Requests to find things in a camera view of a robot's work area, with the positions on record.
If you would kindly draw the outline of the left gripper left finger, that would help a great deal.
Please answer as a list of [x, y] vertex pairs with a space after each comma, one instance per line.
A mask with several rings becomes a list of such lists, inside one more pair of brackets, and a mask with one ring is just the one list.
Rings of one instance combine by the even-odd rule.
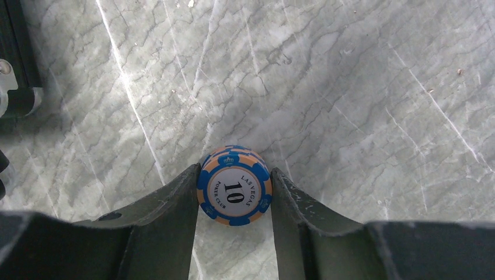
[[1, 212], [2, 279], [187, 279], [196, 231], [193, 164], [97, 220]]

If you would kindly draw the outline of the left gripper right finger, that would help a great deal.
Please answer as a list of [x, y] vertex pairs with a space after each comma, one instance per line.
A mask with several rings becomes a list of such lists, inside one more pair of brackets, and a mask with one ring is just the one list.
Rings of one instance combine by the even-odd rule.
[[280, 279], [493, 279], [494, 224], [358, 223], [271, 172]]

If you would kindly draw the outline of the short chip stack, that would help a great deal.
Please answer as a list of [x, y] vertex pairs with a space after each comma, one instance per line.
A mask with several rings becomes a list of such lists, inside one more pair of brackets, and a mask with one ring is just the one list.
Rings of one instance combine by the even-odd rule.
[[252, 149], [227, 145], [202, 164], [197, 198], [205, 214], [218, 223], [244, 226], [259, 219], [273, 199], [269, 169]]

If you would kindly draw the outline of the aluminium poker case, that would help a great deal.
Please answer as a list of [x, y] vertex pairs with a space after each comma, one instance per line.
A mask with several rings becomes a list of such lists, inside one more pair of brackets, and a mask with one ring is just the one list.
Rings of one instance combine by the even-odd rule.
[[1, 118], [32, 114], [44, 96], [20, 1], [1, 0]]

